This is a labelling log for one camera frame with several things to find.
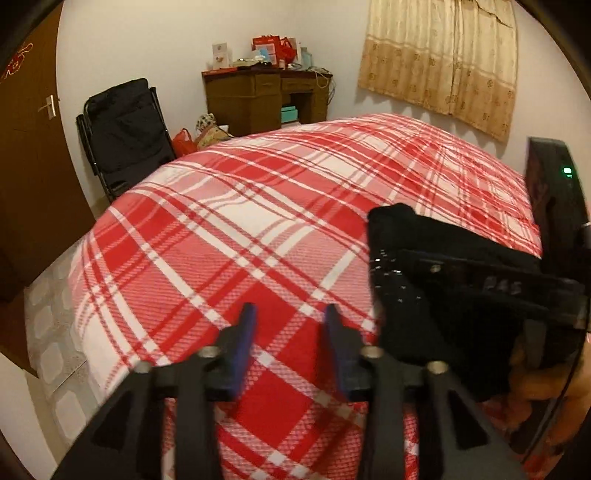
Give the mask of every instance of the teal box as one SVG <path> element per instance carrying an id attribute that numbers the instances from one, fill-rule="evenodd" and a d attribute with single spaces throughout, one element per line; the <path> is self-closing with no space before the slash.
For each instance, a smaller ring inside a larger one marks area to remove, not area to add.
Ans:
<path id="1" fill-rule="evenodd" d="M 297 110 L 294 106 L 285 106 L 281 109 L 281 123 L 295 122 L 297 120 Z"/>

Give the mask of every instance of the tiled floor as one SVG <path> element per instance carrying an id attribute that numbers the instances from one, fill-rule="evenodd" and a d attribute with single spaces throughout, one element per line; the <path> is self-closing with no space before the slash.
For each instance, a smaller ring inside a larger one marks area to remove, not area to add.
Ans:
<path id="1" fill-rule="evenodd" d="M 67 446 L 103 400 L 72 325 L 74 315 L 67 278 L 76 245 L 25 290 L 29 359 L 43 383 L 54 421 Z"/>

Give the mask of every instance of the wooden door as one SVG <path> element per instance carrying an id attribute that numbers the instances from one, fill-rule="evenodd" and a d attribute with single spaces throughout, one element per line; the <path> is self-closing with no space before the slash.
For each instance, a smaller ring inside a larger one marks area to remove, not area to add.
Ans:
<path id="1" fill-rule="evenodd" d="M 8 74 L 0 77 L 0 254 L 12 267 L 12 273 L 2 268 L 0 276 L 16 273 L 22 285 L 29 285 L 94 223 L 59 113 L 60 14 L 61 4 L 31 33 Z M 43 108 L 51 95 L 53 119 Z M 6 278 L 0 280 L 3 284 L 14 286 Z M 14 294 L 0 291 L 0 298 Z"/>

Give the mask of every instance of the bed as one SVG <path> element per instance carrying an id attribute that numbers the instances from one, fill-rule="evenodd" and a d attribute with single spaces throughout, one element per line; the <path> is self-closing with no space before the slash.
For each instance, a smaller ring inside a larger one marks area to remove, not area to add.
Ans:
<path id="1" fill-rule="evenodd" d="M 161 167 L 79 245 L 70 285 L 92 375 L 107 394 L 140 359 L 184 359 L 251 301 L 244 392 L 216 406 L 225 477 L 353 479 L 365 412 L 338 400 L 320 324 L 336 303 L 375 340 L 366 214 L 397 202 L 541 254 L 521 175 L 421 121 L 367 115 L 237 138 Z M 169 474 L 173 418 L 172 406 Z M 408 478 L 415 427 L 409 413 Z"/>

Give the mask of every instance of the beige curtain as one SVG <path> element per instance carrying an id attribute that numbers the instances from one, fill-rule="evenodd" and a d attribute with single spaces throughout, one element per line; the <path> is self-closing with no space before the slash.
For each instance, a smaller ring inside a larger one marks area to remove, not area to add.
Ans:
<path id="1" fill-rule="evenodd" d="M 360 87 L 506 141 L 516 79 L 511 0 L 371 0 Z"/>

